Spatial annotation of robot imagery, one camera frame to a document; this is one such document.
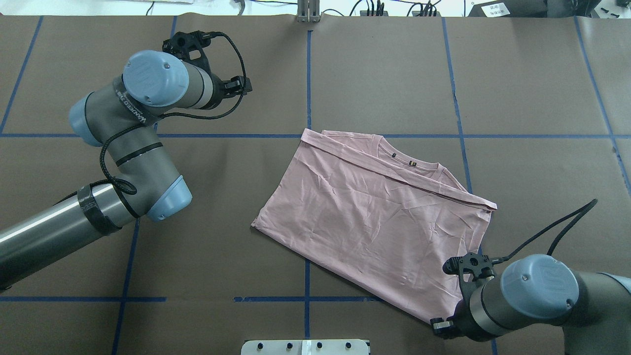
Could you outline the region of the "left silver UR robot arm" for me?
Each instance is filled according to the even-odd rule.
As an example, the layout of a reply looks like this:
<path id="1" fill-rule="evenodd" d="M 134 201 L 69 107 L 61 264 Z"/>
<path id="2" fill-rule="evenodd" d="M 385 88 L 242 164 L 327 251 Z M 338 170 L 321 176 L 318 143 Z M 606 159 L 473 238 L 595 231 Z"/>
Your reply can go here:
<path id="1" fill-rule="evenodd" d="M 0 285 L 14 284 L 147 216 L 162 221 L 187 207 L 192 193 L 156 134 L 167 117 L 200 115 L 252 85 L 243 55 L 223 32 L 177 32 L 161 50 L 133 54 L 111 84 L 70 108 L 72 130 L 97 147 L 103 178 L 1 232 Z"/>

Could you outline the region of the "right silver UR robot arm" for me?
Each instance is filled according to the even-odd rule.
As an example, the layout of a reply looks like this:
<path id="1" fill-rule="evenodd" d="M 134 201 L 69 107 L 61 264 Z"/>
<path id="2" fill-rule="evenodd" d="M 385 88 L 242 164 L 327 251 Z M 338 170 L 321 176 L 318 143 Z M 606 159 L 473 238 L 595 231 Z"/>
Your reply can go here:
<path id="1" fill-rule="evenodd" d="M 514 261 L 498 276 L 498 259 L 473 252 L 449 258 L 462 294 L 452 316 L 431 319 L 442 339 L 486 342 L 535 324 L 560 327 L 566 355 L 628 355 L 630 279 L 582 272 L 545 254 Z"/>

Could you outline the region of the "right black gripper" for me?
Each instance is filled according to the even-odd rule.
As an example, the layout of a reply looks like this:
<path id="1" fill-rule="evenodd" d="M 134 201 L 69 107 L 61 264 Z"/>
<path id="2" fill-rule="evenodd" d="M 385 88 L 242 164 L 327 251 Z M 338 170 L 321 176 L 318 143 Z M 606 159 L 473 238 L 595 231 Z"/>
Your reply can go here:
<path id="1" fill-rule="evenodd" d="M 482 322 L 473 317 L 471 297 L 487 281 L 495 277 L 493 263 L 487 255 L 469 252 L 464 256 L 449 258 L 442 266 L 444 274 L 458 276 L 462 300 L 458 301 L 455 312 L 447 319 L 430 320 L 433 334 L 445 340 L 467 337 L 471 340 L 492 340 L 495 335 L 482 328 Z"/>

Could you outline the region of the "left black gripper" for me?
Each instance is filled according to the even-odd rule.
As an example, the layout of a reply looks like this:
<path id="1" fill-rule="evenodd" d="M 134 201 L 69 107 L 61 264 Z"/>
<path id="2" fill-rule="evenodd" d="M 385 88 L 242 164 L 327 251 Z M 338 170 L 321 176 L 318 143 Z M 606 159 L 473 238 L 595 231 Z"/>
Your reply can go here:
<path id="1" fill-rule="evenodd" d="M 241 74 L 231 79 L 220 79 L 214 74 L 205 54 L 205 48 L 209 47 L 212 39 L 217 37 L 222 37 L 229 43 L 239 60 Z M 162 50 L 164 53 L 181 60 L 188 67 L 192 67 L 199 77 L 197 79 L 194 74 L 189 75 L 189 89 L 185 96 L 195 93 L 199 95 L 196 99 L 192 95 L 188 99 L 191 104 L 183 107 L 184 109 L 213 110 L 218 108 L 223 101 L 236 98 L 237 101 L 230 108 L 230 110 L 236 110 L 246 94 L 252 92 L 252 85 L 246 74 L 243 56 L 234 41 L 223 32 L 202 32 L 199 30 L 190 33 L 177 32 L 170 39 L 164 41 Z"/>

